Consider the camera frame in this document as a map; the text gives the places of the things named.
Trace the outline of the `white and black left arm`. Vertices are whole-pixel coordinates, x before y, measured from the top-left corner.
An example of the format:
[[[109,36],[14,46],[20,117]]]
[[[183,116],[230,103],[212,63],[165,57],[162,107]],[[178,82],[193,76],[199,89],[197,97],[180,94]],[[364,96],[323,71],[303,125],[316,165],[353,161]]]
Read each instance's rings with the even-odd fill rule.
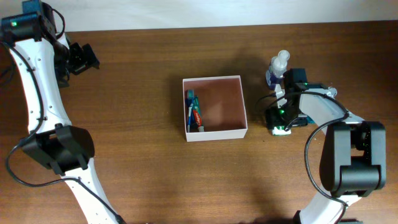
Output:
[[[90,44],[71,43],[57,29],[57,10],[40,0],[22,2],[22,13],[1,19],[1,43],[21,76],[28,109],[28,136],[9,152],[26,155],[59,176],[42,187],[66,183],[88,223],[124,223],[111,206],[95,170],[88,130],[72,125],[60,96],[71,74],[98,69]]]

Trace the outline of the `red green toothpaste tube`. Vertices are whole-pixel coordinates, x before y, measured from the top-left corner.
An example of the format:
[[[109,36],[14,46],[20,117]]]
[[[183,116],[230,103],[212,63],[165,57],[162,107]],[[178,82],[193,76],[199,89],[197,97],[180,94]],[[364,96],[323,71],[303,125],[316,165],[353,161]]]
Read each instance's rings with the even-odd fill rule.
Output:
[[[204,132],[205,128],[203,125],[203,121],[201,118],[201,111],[200,111],[200,105],[198,101],[198,97],[194,97],[193,99],[193,107],[192,107],[192,113],[193,113],[193,119],[195,121],[195,124],[197,126],[197,129],[199,132]]]

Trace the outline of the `blue white toothbrush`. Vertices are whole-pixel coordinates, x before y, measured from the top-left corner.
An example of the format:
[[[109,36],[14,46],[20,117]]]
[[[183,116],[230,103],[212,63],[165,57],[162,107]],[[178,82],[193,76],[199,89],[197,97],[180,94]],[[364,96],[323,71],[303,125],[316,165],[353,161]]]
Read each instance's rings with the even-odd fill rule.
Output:
[[[190,132],[191,125],[191,117],[192,117],[192,108],[194,104],[195,94],[194,90],[187,91],[187,101],[188,101],[188,119],[187,119],[187,132]]]

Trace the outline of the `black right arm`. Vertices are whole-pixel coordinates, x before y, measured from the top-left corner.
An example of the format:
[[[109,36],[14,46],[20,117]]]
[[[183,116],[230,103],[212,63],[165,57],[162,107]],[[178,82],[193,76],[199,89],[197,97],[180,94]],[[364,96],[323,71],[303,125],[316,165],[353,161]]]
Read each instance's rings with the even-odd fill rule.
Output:
[[[273,93],[264,112],[267,128],[275,136],[314,123],[317,128],[304,146],[305,170],[317,191],[311,202],[296,211],[293,222],[343,223],[346,210],[386,183],[386,129],[378,121],[366,121],[336,100],[336,90],[310,83],[305,70],[291,68],[281,76],[266,73]],[[325,134],[317,184],[310,170],[310,143]]]

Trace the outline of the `purple foam soap bottle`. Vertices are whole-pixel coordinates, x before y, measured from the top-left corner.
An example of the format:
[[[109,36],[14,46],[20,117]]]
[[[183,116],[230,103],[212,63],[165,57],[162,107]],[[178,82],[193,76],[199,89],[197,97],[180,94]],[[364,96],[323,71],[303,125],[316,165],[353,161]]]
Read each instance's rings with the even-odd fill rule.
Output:
[[[270,90],[275,90],[276,84],[280,84],[284,73],[287,71],[287,64],[290,53],[281,50],[276,56],[272,57],[269,68],[266,72],[266,82]]]

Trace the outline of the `green soap bar pack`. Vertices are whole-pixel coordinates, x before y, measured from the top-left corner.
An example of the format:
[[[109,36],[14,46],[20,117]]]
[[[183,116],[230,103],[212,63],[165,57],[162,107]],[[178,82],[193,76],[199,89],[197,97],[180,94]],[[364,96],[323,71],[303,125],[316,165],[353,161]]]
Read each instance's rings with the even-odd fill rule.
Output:
[[[286,136],[290,135],[291,133],[291,130],[286,129],[285,126],[274,126],[272,130],[273,136]]]

